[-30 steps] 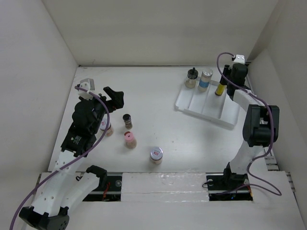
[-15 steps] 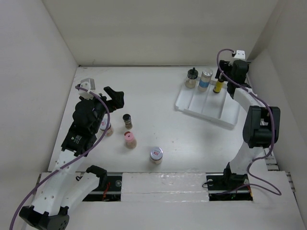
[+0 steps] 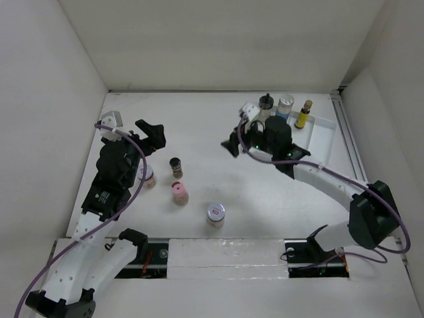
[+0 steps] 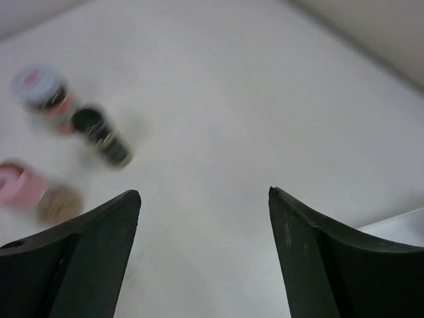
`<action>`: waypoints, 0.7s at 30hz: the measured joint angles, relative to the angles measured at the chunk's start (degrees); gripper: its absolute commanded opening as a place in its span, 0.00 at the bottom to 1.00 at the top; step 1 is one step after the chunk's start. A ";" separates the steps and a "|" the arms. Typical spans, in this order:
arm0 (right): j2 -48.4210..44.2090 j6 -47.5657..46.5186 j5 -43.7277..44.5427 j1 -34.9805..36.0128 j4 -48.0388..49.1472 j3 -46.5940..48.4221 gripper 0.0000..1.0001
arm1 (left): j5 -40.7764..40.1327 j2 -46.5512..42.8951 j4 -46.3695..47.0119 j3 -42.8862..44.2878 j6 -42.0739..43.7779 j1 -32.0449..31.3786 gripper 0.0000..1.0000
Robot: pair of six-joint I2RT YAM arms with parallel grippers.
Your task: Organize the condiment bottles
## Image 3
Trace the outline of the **blue label salt shaker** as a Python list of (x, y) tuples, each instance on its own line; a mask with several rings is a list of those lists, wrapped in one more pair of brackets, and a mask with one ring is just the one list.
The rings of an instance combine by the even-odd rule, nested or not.
[(276, 107), (276, 116), (288, 120), (294, 104), (294, 97), (290, 94), (281, 94)]

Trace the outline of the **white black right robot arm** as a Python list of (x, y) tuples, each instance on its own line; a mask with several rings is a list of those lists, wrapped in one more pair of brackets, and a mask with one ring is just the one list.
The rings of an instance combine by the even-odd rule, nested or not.
[(244, 152), (257, 162), (273, 165), (347, 210), (347, 221), (323, 225), (305, 238), (303, 249), (313, 262), (324, 262), (326, 256), (335, 256), (337, 249), (346, 246), (380, 248), (396, 229), (405, 227), (387, 184), (361, 182), (325, 167), (293, 141), (292, 129), (281, 117), (271, 116), (259, 123), (242, 116), (221, 146), (235, 158)]

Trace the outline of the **pink cap spice bottle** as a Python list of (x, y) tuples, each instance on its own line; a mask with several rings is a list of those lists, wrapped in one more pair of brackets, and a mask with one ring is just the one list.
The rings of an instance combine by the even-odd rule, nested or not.
[(183, 183), (174, 182), (172, 184), (172, 200), (179, 206), (184, 206), (188, 203), (189, 195)]

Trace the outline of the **small dark-cap spice bottle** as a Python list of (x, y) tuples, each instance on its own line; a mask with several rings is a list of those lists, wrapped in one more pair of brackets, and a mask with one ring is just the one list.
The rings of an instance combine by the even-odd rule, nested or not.
[(169, 161), (173, 177), (180, 179), (183, 176), (182, 163), (178, 157), (173, 157)]

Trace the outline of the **grinder bottle with black cap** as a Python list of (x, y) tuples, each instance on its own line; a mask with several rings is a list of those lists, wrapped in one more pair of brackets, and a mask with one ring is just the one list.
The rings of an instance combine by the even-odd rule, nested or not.
[(258, 106), (260, 112), (258, 114), (258, 120), (261, 123), (265, 123), (266, 119), (271, 115), (272, 108), (274, 106), (274, 99), (269, 93), (260, 97)]

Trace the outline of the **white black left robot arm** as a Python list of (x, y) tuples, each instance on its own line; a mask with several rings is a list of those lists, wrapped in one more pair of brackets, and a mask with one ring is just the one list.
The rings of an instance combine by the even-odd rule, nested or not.
[(163, 125), (150, 125), (142, 119), (135, 125), (146, 138), (124, 132), (117, 125), (95, 124), (104, 132), (103, 147), (72, 243), (41, 269), (39, 274), (43, 275), (53, 263), (59, 263), (39, 290), (34, 291), (34, 284), (30, 284), (20, 305), (43, 317), (92, 317), (96, 297), (110, 281), (127, 264), (142, 262), (148, 256), (148, 237), (125, 229), (106, 255), (99, 257), (105, 237), (142, 189), (130, 192), (137, 172), (146, 172), (146, 157), (166, 145)]

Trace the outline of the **silver lid red label jar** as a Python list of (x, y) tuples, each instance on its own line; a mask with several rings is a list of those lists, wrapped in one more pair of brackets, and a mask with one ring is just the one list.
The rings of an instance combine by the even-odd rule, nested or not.
[(220, 203), (213, 203), (207, 209), (207, 221), (214, 227), (223, 226), (225, 215), (225, 208)]

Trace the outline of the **yellow label small bottle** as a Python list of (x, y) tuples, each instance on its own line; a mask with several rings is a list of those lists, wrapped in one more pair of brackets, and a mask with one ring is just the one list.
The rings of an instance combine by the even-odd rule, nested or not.
[(312, 108), (312, 105), (313, 105), (312, 100), (307, 100), (304, 103), (304, 105), (301, 108), (301, 111), (299, 112), (299, 115), (297, 116), (297, 119), (295, 121), (295, 124), (294, 124), (295, 128), (297, 128), (297, 129), (303, 129), (304, 128), (304, 126), (307, 122), (308, 116), (310, 114), (310, 110)]

